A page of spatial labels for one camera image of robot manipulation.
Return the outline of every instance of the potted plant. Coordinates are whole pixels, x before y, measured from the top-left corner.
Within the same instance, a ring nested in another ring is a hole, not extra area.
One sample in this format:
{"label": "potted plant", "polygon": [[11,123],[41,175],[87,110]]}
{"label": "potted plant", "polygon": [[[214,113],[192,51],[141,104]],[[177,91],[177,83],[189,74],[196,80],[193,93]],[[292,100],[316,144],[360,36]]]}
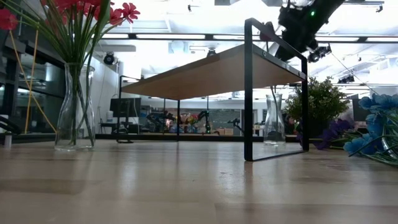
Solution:
{"label": "potted plant", "polygon": [[[319,136],[328,128],[330,121],[348,109],[348,100],[342,100],[345,96],[337,86],[331,84],[331,77],[319,82],[310,77],[308,83],[308,122],[310,138]],[[302,117],[302,87],[295,89],[295,95],[290,96],[287,101],[285,112],[293,119],[301,120]]]}
{"label": "potted plant", "polygon": [[[94,48],[104,34],[124,21],[133,23],[133,19],[137,19],[140,13],[133,3],[124,3],[123,8],[113,9],[110,0],[40,2],[42,12],[32,8],[27,12],[21,10],[18,0],[0,0],[7,8],[0,9],[0,29],[10,30],[14,41],[11,30],[16,28],[18,22],[27,24],[35,28],[37,34],[41,33],[65,61],[67,90],[58,119],[55,148],[67,151],[92,149],[95,144],[95,123],[90,90],[94,69],[90,64]],[[21,19],[17,20],[10,11]]]}

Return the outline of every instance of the camera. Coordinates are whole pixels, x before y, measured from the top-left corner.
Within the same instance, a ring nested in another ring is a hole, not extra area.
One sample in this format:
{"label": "camera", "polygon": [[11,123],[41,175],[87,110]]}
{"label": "camera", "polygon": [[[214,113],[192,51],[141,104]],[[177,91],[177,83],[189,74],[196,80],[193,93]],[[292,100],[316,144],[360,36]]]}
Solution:
{"label": "camera", "polygon": [[107,52],[104,58],[104,63],[107,65],[116,65],[118,58],[114,56],[114,52]]}

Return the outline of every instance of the glass vase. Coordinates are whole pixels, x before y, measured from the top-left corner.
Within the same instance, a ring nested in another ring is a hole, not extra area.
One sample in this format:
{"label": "glass vase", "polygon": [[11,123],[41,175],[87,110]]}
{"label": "glass vase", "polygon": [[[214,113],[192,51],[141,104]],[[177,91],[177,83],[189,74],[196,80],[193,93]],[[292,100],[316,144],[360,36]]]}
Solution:
{"label": "glass vase", "polygon": [[285,124],[282,119],[282,95],[267,95],[267,117],[264,125],[264,143],[269,145],[285,144]]}
{"label": "glass vase", "polygon": [[95,121],[91,103],[94,68],[79,63],[65,64],[67,90],[57,125],[55,149],[92,150],[95,145]]}

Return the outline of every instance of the black metal frame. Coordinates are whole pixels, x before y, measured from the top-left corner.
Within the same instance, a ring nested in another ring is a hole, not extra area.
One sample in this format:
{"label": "black metal frame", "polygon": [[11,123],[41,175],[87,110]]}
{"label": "black metal frame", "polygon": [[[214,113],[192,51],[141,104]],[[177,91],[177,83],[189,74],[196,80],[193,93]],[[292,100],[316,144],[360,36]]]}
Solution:
{"label": "black metal frame", "polygon": [[282,40],[275,34],[272,26],[261,24],[259,21],[250,18],[244,22],[244,122],[246,124],[253,123],[253,39],[252,27],[259,29],[263,34],[268,36],[271,40],[279,44],[286,51],[295,55],[301,60],[301,75],[305,76],[302,81],[302,125],[303,125],[303,150],[295,152],[287,152],[276,156],[264,157],[260,159],[253,159],[253,135],[252,126],[244,126],[244,159],[249,162],[261,161],[275,157],[288,156],[309,151],[309,137],[308,137],[308,81],[307,81],[307,59],[296,49]]}

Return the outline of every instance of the white ceiling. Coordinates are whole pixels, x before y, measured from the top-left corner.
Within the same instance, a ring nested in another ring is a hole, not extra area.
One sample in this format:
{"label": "white ceiling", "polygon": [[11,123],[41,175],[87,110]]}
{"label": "white ceiling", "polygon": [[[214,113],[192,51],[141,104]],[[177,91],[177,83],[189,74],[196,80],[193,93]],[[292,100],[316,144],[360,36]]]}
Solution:
{"label": "white ceiling", "polygon": [[[116,7],[125,0],[114,0]],[[279,7],[268,7],[261,0],[240,0],[231,6],[214,6],[214,0],[135,0],[141,12],[133,25],[124,23],[112,32],[167,32],[195,34],[243,34],[244,20],[254,17],[260,22],[272,21],[277,27]],[[398,35],[398,1],[386,0],[384,10],[378,6],[342,5],[318,34],[321,35]],[[208,48],[217,52],[242,42],[103,40],[102,45],[135,45],[143,75],[153,75],[206,57]],[[358,75],[368,75],[366,67],[380,58],[398,57],[397,44],[331,44],[333,54]],[[299,64],[292,60],[292,65]],[[342,76],[346,71],[333,55],[309,65],[309,74],[320,78]]]}

